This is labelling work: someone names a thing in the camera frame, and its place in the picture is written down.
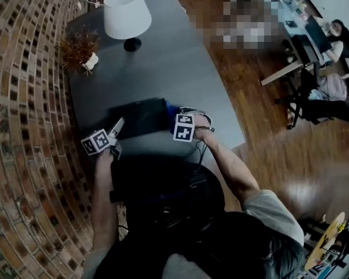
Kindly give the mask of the person's right hand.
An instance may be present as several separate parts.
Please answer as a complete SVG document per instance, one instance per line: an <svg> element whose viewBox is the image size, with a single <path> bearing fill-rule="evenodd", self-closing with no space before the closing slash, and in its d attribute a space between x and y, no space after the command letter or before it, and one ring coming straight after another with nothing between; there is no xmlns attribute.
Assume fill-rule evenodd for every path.
<svg viewBox="0 0 349 279"><path fill-rule="evenodd" d="M194 116L195 131L211 130L211 124L204 115Z"/></svg>

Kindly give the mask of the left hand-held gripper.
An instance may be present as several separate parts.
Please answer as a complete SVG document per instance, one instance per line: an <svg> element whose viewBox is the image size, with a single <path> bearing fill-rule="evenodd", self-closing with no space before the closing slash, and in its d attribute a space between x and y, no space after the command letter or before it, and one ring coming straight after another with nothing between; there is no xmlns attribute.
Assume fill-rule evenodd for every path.
<svg viewBox="0 0 349 279"><path fill-rule="evenodd" d="M108 134L104 129L94 131L88 137L81 140L81 144L88 156L100 154L108 149L116 160L119 160L122 147L119 144L117 135L124 126L125 118L121 117L114 126L109 130Z"/></svg>

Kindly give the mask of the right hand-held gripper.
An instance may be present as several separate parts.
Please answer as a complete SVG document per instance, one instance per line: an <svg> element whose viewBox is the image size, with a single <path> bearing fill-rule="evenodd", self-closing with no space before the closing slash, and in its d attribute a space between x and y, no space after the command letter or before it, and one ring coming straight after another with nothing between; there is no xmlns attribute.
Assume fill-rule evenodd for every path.
<svg viewBox="0 0 349 279"><path fill-rule="evenodd" d="M194 133L196 132L194 116L195 115L204 115L211 124L212 127L212 118L206 114L204 111L197 110L190 107L180 107L174 118L174 130L173 130L173 140L181 142L192 142Z"/></svg>

